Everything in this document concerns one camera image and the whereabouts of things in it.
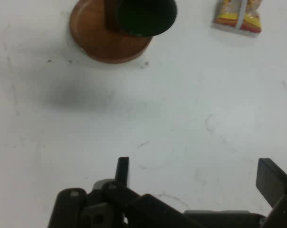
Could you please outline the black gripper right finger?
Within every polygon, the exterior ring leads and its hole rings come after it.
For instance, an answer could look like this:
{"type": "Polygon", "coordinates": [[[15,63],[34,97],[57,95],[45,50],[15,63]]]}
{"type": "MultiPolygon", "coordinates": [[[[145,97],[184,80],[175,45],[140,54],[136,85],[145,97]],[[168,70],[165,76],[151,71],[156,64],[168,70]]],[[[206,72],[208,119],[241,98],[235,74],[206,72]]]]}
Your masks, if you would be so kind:
{"type": "Polygon", "coordinates": [[[287,228],[287,174],[270,158],[260,158],[256,187],[272,207],[261,226],[287,228]]]}

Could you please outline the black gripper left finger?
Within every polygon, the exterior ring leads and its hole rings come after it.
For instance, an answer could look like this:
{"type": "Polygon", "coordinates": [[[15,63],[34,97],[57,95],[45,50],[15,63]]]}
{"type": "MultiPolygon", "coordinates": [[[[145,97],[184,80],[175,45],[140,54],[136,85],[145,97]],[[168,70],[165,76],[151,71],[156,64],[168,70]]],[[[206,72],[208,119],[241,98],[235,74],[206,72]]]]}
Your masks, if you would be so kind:
{"type": "Polygon", "coordinates": [[[120,157],[114,179],[102,180],[90,193],[62,190],[56,197],[50,228],[199,228],[198,222],[150,194],[127,187],[129,158],[120,157]]]}

